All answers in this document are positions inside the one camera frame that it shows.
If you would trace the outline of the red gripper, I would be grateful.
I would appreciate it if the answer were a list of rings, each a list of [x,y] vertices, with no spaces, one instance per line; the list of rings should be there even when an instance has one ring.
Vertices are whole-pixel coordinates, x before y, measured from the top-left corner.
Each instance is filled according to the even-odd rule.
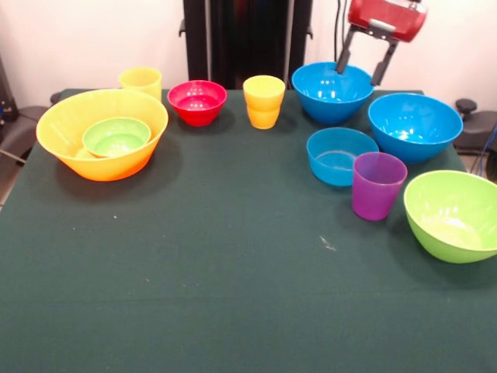
[[[383,60],[377,64],[374,70],[370,80],[371,85],[380,85],[382,83],[385,72],[397,49],[398,40],[406,43],[411,42],[421,30],[427,14],[428,9],[420,1],[351,1],[348,14],[348,20],[351,24],[365,30],[371,27],[383,30],[395,39],[389,41]],[[335,66],[338,74],[345,71],[349,62],[349,49],[354,33],[355,27],[351,26]]]

